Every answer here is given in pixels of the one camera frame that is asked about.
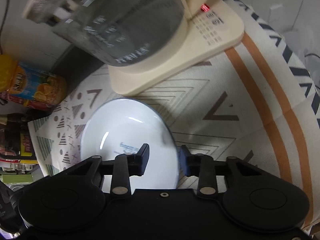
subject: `kettle base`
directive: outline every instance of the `kettle base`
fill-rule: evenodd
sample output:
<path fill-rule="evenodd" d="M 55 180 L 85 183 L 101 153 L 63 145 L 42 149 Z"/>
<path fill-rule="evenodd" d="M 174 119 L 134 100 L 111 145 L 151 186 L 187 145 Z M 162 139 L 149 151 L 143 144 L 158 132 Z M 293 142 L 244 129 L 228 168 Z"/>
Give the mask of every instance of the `kettle base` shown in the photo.
<path fill-rule="evenodd" d="M 114 92 L 133 96 L 162 80 L 238 44 L 244 34 L 242 19 L 222 0 L 207 0 L 209 11 L 188 22 L 188 33 L 180 49 L 165 62 L 128 73 L 108 66 Z"/>

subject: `white plate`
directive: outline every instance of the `white plate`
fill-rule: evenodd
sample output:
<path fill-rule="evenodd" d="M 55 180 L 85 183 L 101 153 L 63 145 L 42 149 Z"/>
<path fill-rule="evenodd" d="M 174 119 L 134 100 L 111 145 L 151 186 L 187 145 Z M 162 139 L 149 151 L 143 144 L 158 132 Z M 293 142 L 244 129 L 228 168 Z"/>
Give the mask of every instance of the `white plate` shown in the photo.
<path fill-rule="evenodd" d="M 176 188 L 179 162 L 172 135 L 157 112 L 133 99 L 109 101 L 93 114 L 82 135 L 81 160 L 93 155 L 114 160 L 125 152 L 137 153 L 144 143 L 150 145 L 150 157 L 144 175 L 130 177 L 132 193 L 136 188 Z M 103 192 L 109 193 L 110 185 L 107 175 Z"/>

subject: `black cable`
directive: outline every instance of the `black cable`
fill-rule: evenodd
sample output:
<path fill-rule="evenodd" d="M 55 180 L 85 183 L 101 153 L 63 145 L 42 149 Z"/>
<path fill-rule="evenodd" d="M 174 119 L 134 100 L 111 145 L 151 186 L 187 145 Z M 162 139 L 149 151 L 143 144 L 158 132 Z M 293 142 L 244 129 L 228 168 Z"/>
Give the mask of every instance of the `black cable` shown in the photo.
<path fill-rule="evenodd" d="M 2 34 L 2 30 L 3 30 L 4 22 L 5 22 L 6 18 L 7 18 L 7 15 L 8 15 L 9 4 L 10 4 L 10 0 L 7 0 L 7 3 L 5 5 L 5 11 L 4 11 L 2 23 L 1 23 L 1 27 L 0 27 L 0 53 L 1 54 L 3 54 L 3 49 L 2 49 L 2 46 L 1 46 L 1 34 Z"/>
<path fill-rule="evenodd" d="M 315 57 L 320 58 L 320 56 L 315 53 L 309 53 L 309 54 L 304 55 L 304 57 L 309 57 L 309 56 L 315 56 Z"/>

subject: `red digital display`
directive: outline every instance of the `red digital display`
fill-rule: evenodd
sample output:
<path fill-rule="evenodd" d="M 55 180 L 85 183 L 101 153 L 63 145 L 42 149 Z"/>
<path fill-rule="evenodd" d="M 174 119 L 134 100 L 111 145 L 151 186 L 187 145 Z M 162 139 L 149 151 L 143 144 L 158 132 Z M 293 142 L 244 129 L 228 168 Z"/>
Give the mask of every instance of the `red digital display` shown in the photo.
<path fill-rule="evenodd" d="M 200 8 L 203 12 L 207 12 L 207 11 L 209 11 L 210 10 L 210 7 L 209 6 L 207 6 L 205 3 L 201 6 L 201 8 Z"/>

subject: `yellow bottle cap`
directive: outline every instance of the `yellow bottle cap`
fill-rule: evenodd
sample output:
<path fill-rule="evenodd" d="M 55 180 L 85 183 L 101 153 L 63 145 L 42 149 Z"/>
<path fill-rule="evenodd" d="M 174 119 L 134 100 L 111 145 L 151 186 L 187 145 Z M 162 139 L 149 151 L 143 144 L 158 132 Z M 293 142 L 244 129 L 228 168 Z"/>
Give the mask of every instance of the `yellow bottle cap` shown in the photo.
<path fill-rule="evenodd" d="M 9 55 L 0 55 L 0 92 L 7 91 L 13 73 L 17 67 L 17 62 Z"/>

